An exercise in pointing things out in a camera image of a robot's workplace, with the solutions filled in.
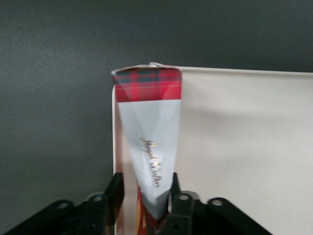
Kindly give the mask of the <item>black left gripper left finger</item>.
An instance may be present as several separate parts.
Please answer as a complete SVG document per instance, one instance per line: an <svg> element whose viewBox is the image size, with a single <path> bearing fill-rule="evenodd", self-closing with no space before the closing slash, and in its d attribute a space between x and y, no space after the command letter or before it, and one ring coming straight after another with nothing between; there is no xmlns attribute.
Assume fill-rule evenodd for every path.
<svg viewBox="0 0 313 235"><path fill-rule="evenodd" d="M105 193L105 235L115 234L117 221L124 199L124 177L122 172L115 173Z"/></svg>

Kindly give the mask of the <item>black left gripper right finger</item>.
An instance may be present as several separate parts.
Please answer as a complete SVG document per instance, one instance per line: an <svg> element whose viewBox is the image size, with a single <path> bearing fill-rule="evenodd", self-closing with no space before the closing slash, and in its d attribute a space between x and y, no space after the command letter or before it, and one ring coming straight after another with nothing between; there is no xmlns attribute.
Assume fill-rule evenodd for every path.
<svg viewBox="0 0 313 235"><path fill-rule="evenodd" d="M177 173L173 174L173 183L170 189L171 199L168 213L163 227L164 235L191 235L192 209L194 201L191 195L180 190Z"/></svg>

